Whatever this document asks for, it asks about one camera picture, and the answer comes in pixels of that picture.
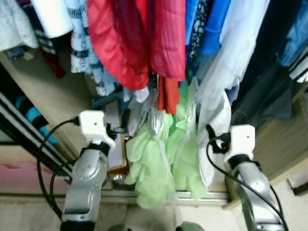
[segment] hanging clothes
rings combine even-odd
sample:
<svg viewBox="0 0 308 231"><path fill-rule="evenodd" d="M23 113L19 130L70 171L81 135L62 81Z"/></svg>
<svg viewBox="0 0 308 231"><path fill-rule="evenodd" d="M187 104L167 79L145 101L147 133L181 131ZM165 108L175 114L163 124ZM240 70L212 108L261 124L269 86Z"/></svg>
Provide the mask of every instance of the hanging clothes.
<svg viewBox="0 0 308 231"><path fill-rule="evenodd" d="M250 67L255 75L266 72L285 44L303 0L271 0L257 38Z"/></svg>
<svg viewBox="0 0 308 231"><path fill-rule="evenodd" d="M238 86L242 81L254 52L268 3L269 0L231 1L220 34L222 46L209 69L205 71L205 76L197 76L201 79L195 96L201 105L198 122L198 154L200 174L206 187L214 179L214 169L206 158L205 149L209 138L205 126L210 124L218 136L228 132L231 108L225 89Z"/></svg>
<svg viewBox="0 0 308 231"><path fill-rule="evenodd" d="M190 44L194 19L196 18L199 0L185 1L185 45Z"/></svg>
<svg viewBox="0 0 308 231"><path fill-rule="evenodd" d="M222 183L225 179L219 172L214 170L206 156L206 146L209 142L209 135L206 130L206 125L209 124L215 131L216 136L229 131L231 120L231 107L228 101L227 94L224 92L218 106L214 110L208 109L204 104L201 104L199 122L198 122L198 157L199 157L199 170L202 182L206 188L215 180ZM209 156L220 168L224 169L222 162L218 161L218 155L213 154L212 146L209 148Z"/></svg>
<svg viewBox="0 0 308 231"><path fill-rule="evenodd" d="M205 26L205 38L201 46L201 54L216 54L220 45L221 30L231 0L214 0L208 22Z"/></svg>
<svg viewBox="0 0 308 231"><path fill-rule="evenodd" d="M130 136L134 137L143 126L156 98L157 95L154 90L151 90L149 97L142 103L137 101L136 96L132 97L128 105L128 108L131 110L128 121L128 134Z"/></svg>
<svg viewBox="0 0 308 231"><path fill-rule="evenodd" d="M128 102L132 96L135 96L137 102L143 103L148 98L149 94L150 92L147 86L141 90L130 90L128 88L123 88L124 102Z"/></svg>
<svg viewBox="0 0 308 231"><path fill-rule="evenodd" d="M232 106L232 103L237 99L237 95L239 93L240 86L235 85L231 89L226 89L226 94L228 96L228 100L230 103L230 106Z"/></svg>
<svg viewBox="0 0 308 231"><path fill-rule="evenodd" d="M50 67L53 73L56 74L57 78L63 78L65 75L64 69L61 67L57 52L68 51L69 50L69 39L68 34L61 36L60 38L50 39L47 38L43 26L41 25L38 16L35 12L34 7L31 3L22 5L22 9L27 14L34 33L38 39L38 44L40 51L46 64Z"/></svg>
<svg viewBox="0 0 308 231"><path fill-rule="evenodd" d="M185 79L184 0L89 0L88 8L94 50L121 85L143 89L150 69Z"/></svg>
<svg viewBox="0 0 308 231"><path fill-rule="evenodd" d="M177 112L179 104L179 84L170 78L158 77L158 110L166 110L168 114Z"/></svg>
<svg viewBox="0 0 308 231"><path fill-rule="evenodd" d="M39 47L31 23L15 0L0 0L0 51L27 45Z"/></svg>
<svg viewBox="0 0 308 231"><path fill-rule="evenodd" d="M289 75L298 83L308 81L308 44L298 58L290 65Z"/></svg>
<svg viewBox="0 0 308 231"><path fill-rule="evenodd" d="M175 196L175 185L166 157L172 116L151 108L148 123L126 144L127 158L132 163L126 184L136 184L137 204L142 208L155 208Z"/></svg>
<svg viewBox="0 0 308 231"><path fill-rule="evenodd" d="M96 91L100 96L114 92L119 84L111 74L104 70L92 49L87 17L86 0L65 0L73 24L71 71L85 73L93 78Z"/></svg>
<svg viewBox="0 0 308 231"><path fill-rule="evenodd" d="M239 102L231 125L251 124L258 128L268 119L286 121L292 115L292 80L287 68L273 64Z"/></svg>
<svg viewBox="0 0 308 231"><path fill-rule="evenodd" d="M211 7L212 7L212 0L199 0L198 8L193 22L191 39L188 49L189 58L191 59L192 63L197 58L201 43L204 39L205 25Z"/></svg>
<svg viewBox="0 0 308 231"><path fill-rule="evenodd" d="M167 158L172 164L172 176L177 190L189 190L193 199L201 199L206 193L199 172L198 144L196 131L196 103L194 94L197 82L186 82L180 88L180 103L173 116L167 141Z"/></svg>
<svg viewBox="0 0 308 231"><path fill-rule="evenodd" d="M196 100L214 110L225 89L239 85L254 52L269 0L231 1L220 35L222 47L202 79Z"/></svg>
<svg viewBox="0 0 308 231"><path fill-rule="evenodd" d="M304 1L285 40L286 45L279 55L279 64L290 66L308 42L308 0Z"/></svg>

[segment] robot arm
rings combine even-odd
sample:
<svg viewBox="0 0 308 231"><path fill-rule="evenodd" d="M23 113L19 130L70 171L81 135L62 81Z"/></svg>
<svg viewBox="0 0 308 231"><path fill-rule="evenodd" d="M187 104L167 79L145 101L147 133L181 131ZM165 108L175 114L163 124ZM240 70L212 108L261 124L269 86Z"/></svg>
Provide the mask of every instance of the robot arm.
<svg viewBox="0 0 308 231"><path fill-rule="evenodd" d="M101 111L84 111L79 115L81 131L89 145L82 150L73 167L73 180L65 197L61 231L94 230L108 170L108 154L115 149L116 138L116 133L104 126L103 117ZM271 195L267 177L252 162L255 128L250 125L234 126L224 137L228 137L230 142L228 151L224 148L223 153L232 175L262 194L279 210ZM217 151L217 144L213 145L213 150ZM248 230L286 231L278 214L264 200L243 185L234 184L242 201Z"/></svg>
<svg viewBox="0 0 308 231"><path fill-rule="evenodd" d="M82 149L73 167L72 183L64 202L61 231L94 230L108 170L108 154L115 148L113 139L116 134L106 130L102 111L84 111L78 117L89 145Z"/></svg>
<svg viewBox="0 0 308 231"><path fill-rule="evenodd" d="M231 167L234 177L245 182L262 194L277 210L276 200L272 196L270 183L256 163L252 162L255 148L255 128L251 125L234 126L230 129L231 142L224 161ZM278 214L255 193L234 182L242 201L243 214L250 231L284 231Z"/></svg>

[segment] white paper roll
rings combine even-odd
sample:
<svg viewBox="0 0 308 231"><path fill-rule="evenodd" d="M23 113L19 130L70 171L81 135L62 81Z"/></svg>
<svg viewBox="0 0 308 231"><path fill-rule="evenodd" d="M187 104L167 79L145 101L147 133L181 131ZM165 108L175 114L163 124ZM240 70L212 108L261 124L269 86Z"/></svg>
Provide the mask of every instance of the white paper roll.
<svg viewBox="0 0 308 231"><path fill-rule="evenodd" d="M63 0L31 0L48 38L62 36L73 29Z"/></svg>

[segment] closet wall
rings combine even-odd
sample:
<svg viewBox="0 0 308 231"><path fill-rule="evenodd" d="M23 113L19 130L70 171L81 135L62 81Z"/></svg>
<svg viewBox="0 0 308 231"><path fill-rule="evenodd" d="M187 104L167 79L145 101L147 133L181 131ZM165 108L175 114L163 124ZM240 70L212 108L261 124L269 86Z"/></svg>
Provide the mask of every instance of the closet wall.
<svg viewBox="0 0 308 231"><path fill-rule="evenodd" d="M5 53L0 53L1 64L52 127L90 109L92 94L84 75L70 73L69 58L70 54L61 56L60 63L67 74L62 79L57 79L39 51L30 61L19 59L14 62ZM66 125L56 132L56 137L63 139L61 145L66 150L67 157L72 159L79 155L85 145L78 129Z"/></svg>

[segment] black and white patterned fabric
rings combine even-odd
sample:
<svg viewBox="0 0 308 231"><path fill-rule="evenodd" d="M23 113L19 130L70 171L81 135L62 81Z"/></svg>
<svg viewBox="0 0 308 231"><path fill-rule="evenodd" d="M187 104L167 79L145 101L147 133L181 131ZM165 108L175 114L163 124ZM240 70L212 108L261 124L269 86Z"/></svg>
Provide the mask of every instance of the black and white patterned fabric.
<svg viewBox="0 0 308 231"><path fill-rule="evenodd" d="M37 36L39 46L46 52L51 54L56 54L55 49L53 48L52 41L46 37L45 32L41 30L35 30L34 33Z"/></svg>
<svg viewBox="0 0 308 231"><path fill-rule="evenodd" d="M211 5L212 0L199 0L188 51L189 58L192 61L194 61L197 57L202 40L204 38L204 27L209 16Z"/></svg>
<svg viewBox="0 0 308 231"><path fill-rule="evenodd" d="M72 73L85 73L93 78L96 91L100 96L111 94L119 86L99 62L93 51L87 18L87 0L65 0L65 4L72 20Z"/></svg>

